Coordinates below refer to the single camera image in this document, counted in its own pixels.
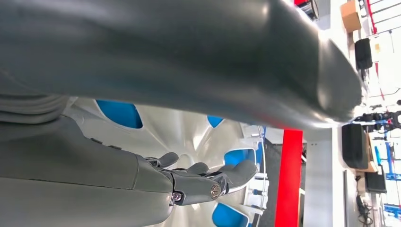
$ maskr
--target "red pillar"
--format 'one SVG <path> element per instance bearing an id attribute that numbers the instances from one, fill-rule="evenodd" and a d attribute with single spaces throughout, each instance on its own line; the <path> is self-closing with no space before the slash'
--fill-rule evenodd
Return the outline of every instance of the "red pillar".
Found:
<path id="1" fill-rule="evenodd" d="M 301 155 L 302 131 L 284 130 L 276 206 L 276 227 L 298 227 Z"/>

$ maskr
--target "gray floor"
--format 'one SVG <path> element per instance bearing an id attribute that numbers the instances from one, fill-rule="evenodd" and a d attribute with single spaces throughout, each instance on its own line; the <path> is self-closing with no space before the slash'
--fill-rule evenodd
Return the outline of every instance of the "gray floor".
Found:
<path id="1" fill-rule="evenodd" d="M 266 172 L 269 178 L 267 208 L 261 217 L 259 227 L 274 227 L 276 217 L 277 192 L 281 162 L 281 145 L 274 145 L 265 140 Z M 301 188 L 305 189 L 305 166 L 302 166 Z M 303 212 L 303 198 L 301 198 L 300 213 Z"/>

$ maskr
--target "screw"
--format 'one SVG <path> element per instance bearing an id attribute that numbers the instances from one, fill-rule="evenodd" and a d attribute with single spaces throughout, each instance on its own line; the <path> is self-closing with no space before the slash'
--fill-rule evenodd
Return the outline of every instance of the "screw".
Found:
<path id="1" fill-rule="evenodd" d="M 210 190 L 210 194 L 211 194 L 212 199 L 214 199 L 214 200 L 217 199 L 221 194 L 220 185 L 218 185 L 218 184 L 213 185 Z"/>
<path id="2" fill-rule="evenodd" d="M 178 192 L 173 192 L 171 199 L 174 201 L 180 201 L 183 196 Z"/>

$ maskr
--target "gray robot arm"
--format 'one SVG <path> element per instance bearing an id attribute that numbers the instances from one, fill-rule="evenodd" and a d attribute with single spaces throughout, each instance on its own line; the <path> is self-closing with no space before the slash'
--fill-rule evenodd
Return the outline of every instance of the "gray robot arm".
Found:
<path id="1" fill-rule="evenodd" d="M 251 176 L 166 171 L 98 144 L 59 117 L 69 96 L 305 129 L 351 119 L 362 89 L 281 0 L 2 0 L 0 226 L 151 225 Z"/>
<path id="2" fill-rule="evenodd" d="M 0 91 L 31 99 L 114 99 L 304 129 L 347 122 L 362 96 L 343 53 L 281 0 L 2 0 L 0 50 Z M 32 110 L 30 121 L 61 109 Z"/>

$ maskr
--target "cardboard box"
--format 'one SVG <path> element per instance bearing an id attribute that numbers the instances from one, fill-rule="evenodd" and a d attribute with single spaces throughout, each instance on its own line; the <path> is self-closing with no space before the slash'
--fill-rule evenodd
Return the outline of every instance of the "cardboard box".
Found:
<path id="1" fill-rule="evenodd" d="M 360 172 L 375 173 L 378 171 L 377 158 L 372 152 L 372 143 L 370 142 L 369 133 L 366 133 L 366 154 L 367 154 L 367 169 L 359 169 Z"/>
<path id="2" fill-rule="evenodd" d="M 347 33 L 358 31 L 362 28 L 361 13 L 359 2 L 356 0 L 349 1 L 340 7 L 342 22 Z"/>

